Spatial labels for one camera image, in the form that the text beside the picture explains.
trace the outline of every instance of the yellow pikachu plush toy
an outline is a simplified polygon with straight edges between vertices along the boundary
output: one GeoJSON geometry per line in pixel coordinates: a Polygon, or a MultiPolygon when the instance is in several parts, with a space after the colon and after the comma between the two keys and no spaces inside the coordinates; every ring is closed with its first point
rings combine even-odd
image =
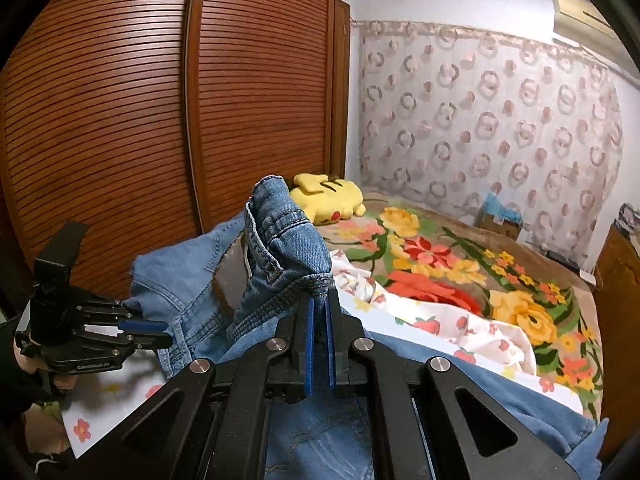
{"type": "Polygon", "coordinates": [[[300,173],[293,183],[297,187],[289,191],[289,195],[314,225],[364,215],[362,192],[350,180],[329,180],[326,175],[300,173]]]}

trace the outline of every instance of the silver screw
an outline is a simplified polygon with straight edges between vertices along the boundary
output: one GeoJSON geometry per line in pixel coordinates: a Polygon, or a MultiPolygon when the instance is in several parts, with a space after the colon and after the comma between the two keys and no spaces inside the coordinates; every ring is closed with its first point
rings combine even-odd
{"type": "Polygon", "coordinates": [[[191,361],[189,365],[189,370],[191,370],[194,374],[203,374],[204,372],[209,370],[209,361],[206,359],[196,359],[195,361],[191,361]]]}
{"type": "Polygon", "coordinates": [[[368,352],[373,348],[373,341],[368,337],[359,337],[353,342],[353,345],[363,352],[368,352]]]}
{"type": "Polygon", "coordinates": [[[272,337],[267,341],[267,348],[272,352],[279,352],[287,345],[281,337],[272,337]]]}
{"type": "Polygon", "coordinates": [[[451,368],[451,362],[446,357],[434,357],[429,364],[437,372],[446,372],[451,368]]]}

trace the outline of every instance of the curtain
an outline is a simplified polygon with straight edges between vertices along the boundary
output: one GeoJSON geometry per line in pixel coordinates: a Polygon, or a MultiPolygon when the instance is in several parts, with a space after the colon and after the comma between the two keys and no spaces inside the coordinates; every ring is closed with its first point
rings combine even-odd
{"type": "Polygon", "coordinates": [[[360,26],[363,185],[454,218],[494,192],[537,243],[583,263],[622,156],[607,68],[484,29],[360,26]]]}

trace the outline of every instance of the blue denim jeans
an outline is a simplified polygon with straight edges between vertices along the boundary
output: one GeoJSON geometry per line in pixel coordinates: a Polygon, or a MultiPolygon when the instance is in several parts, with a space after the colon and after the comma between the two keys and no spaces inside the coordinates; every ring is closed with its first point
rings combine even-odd
{"type": "MultiPolygon", "coordinates": [[[[289,198],[279,177],[254,188],[244,210],[213,231],[176,246],[139,256],[132,270],[131,299],[145,317],[169,324],[174,344],[159,351],[170,378],[191,360],[215,363],[240,357],[273,336],[277,320],[292,312],[300,292],[322,311],[333,285],[324,241],[289,198]],[[233,314],[212,290],[212,276],[225,251],[244,233],[251,277],[233,314]]],[[[420,362],[436,355],[415,343],[370,334],[398,355],[420,362]]],[[[328,389],[326,348],[316,349],[314,393],[292,406],[274,401],[267,453],[267,480],[372,479],[366,409],[353,399],[335,399],[328,389]]],[[[450,356],[481,388],[569,462],[582,480],[600,473],[596,459],[606,422],[597,428],[569,408],[484,368],[450,356]]]]}

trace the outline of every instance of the floral blanket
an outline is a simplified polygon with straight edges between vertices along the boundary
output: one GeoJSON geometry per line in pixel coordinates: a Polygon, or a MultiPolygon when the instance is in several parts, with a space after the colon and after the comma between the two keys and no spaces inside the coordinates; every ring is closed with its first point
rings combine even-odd
{"type": "Polygon", "coordinates": [[[318,228],[330,250],[343,250],[389,292],[521,327],[538,375],[578,393],[585,415],[599,420],[600,333],[578,276],[513,240],[409,202],[369,193],[364,203],[362,218],[318,228]]]}

